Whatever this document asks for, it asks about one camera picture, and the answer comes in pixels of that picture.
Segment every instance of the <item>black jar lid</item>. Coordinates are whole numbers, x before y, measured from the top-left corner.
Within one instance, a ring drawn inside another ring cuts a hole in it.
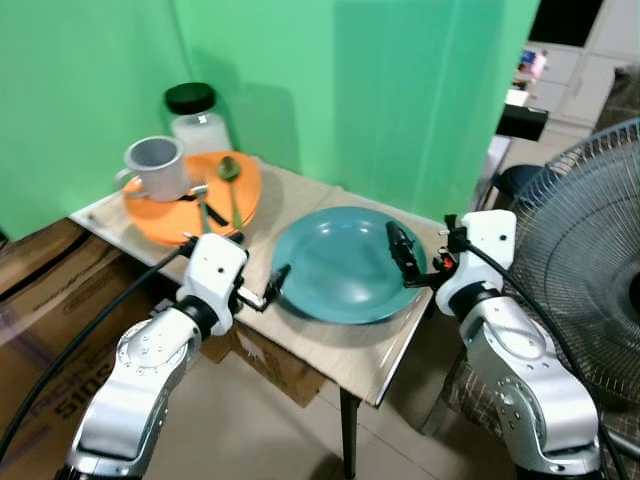
[[[216,92],[206,83],[183,83],[164,92],[164,101],[176,115],[193,115],[213,107]]]

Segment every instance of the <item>teal plate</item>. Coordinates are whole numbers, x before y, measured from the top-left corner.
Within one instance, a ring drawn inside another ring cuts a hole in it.
[[[301,218],[278,241],[274,270],[291,265],[284,298],[319,320],[351,325],[384,320],[409,305],[418,290],[402,285],[389,252],[389,221],[416,240],[414,255],[426,271],[422,245],[395,218],[367,208],[328,208]]]

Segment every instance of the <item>table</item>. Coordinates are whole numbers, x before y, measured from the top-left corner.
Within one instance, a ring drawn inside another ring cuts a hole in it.
[[[262,292],[271,272],[271,256],[279,236],[294,221],[316,210],[335,206],[362,206],[383,211],[411,228],[429,259],[443,244],[439,223],[372,202],[261,163],[263,194],[253,222],[243,229],[249,263],[245,286]],[[120,193],[113,194],[70,216],[121,250],[153,265],[171,249],[146,240],[131,224]],[[180,283],[187,260],[177,258],[162,273]],[[269,338],[340,387],[344,473],[355,476],[357,409],[361,401],[378,407],[432,298],[423,289],[405,310],[389,321],[373,325],[334,325],[310,322],[277,303],[264,313],[243,309],[236,321]]]

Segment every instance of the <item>orange plate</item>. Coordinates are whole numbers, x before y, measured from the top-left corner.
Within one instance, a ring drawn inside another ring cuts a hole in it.
[[[251,215],[249,215],[249,217],[242,223],[243,227],[248,225],[251,222],[251,220],[253,220],[253,217],[255,217],[257,210],[258,209],[254,210],[254,212]],[[165,247],[179,247],[180,245],[182,245],[187,241],[186,237],[182,237],[182,241],[179,243],[168,243],[168,242],[163,242],[162,240],[158,240],[157,238],[149,237],[148,235],[145,235],[145,236],[147,237],[147,239],[151,240],[152,242],[158,243],[160,245],[164,245]]]
[[[228,236],[237,231],[231,222],[233,215],[230,185],[217,173],[218,165],[227,155],[240,164],[240,174],[233,181],[233,188],[244,226],[252,220],[262,192],[262,176],[258,164],[249,155],[240,152],[203,153],[187,157],[186,164],[192,178],[197,178],[197,175],[206,177],[209,184],[207,203],[229,222],[226,227],[221,227],[209,219],[211,229],[214,233]],[[197,201],[155,202],[148,198],[126,195],[142,189],[139,179],[133,178],[123,189],[124,206],[131,222],[149,240],[163,245],[180,245],[185,242],[182,232],[202,234]]]

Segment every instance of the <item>black table leg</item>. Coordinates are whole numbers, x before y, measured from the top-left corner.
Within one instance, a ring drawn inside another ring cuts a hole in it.
[[[342,455],[344,458],[344,477],[356,476],[356,431],[358,430],[358,406],[360,399],[340,389],[340,416],[342,420]]]

